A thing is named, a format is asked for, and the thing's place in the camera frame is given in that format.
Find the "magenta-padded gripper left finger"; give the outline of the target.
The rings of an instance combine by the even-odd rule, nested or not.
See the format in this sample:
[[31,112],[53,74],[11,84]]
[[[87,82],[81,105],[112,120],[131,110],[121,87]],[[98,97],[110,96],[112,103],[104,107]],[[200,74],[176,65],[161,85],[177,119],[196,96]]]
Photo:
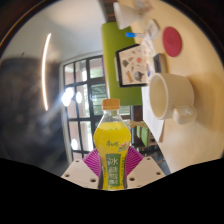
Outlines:
[[101,161],[96,149],[83,159],[75,159],[62,178],[84,188],[98,189],[101,178]]

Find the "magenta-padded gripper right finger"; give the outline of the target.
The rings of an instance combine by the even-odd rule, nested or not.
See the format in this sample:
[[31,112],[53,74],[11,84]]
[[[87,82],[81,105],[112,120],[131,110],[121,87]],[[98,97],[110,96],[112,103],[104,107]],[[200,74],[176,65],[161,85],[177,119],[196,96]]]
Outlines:
[[130,147],[125,161],[125,177],[128,189],[148,185],[165,176],[151,156],[144,157],[136,149]]

